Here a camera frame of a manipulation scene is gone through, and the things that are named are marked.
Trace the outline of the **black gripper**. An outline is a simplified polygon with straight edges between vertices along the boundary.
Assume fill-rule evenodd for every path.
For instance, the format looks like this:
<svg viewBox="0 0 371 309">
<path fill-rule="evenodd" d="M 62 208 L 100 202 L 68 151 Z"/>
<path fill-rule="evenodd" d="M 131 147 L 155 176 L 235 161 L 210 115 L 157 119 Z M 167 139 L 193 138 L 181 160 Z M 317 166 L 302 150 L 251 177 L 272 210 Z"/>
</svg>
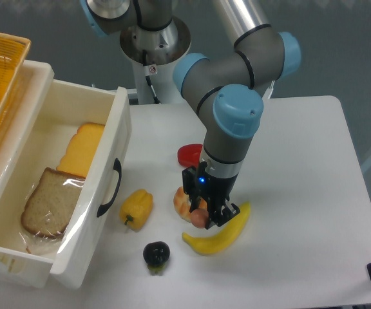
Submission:
<svg viewBox="0 0 371 309">
<path fill-rule="evenodd" d="M 189 196 L 192 213 L 198 209 L 201 200 L 207 204 L 209 217 L 205 229 L 221 227 L 239 215 L 240 208 L 230 202 L 230 193 L 237 175 L 219 178 L 210 175 L 204 168 L 188 167 L 182 171 L 183 190 Z"/>
</svg>

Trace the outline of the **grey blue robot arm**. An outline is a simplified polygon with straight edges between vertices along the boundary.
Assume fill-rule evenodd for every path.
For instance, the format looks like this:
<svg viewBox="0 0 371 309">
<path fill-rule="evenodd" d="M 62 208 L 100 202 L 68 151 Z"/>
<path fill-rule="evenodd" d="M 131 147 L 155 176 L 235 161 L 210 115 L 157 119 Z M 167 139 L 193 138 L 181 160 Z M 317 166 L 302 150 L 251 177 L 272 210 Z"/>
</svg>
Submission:
<svg viewBox="0 0 371 309">
<path fill-rule="evenodd" d="M 189 51 L 189 29 L 174 16 L 171 1 L 82 1 L 81 6 L 99 35 L 119 33 L 139 104 L 184 99 L 205 126 L 198 165 L 182 173 L 190 213 L 205 201 L 205 228 L 233 219 L 241 208 L 229 195 L 263 113 L 256 87 L 299 68 L 297 39 L 275 32 L 257 1 L 215 1 L 233 52 L 212 61 Z"/>
</svg>

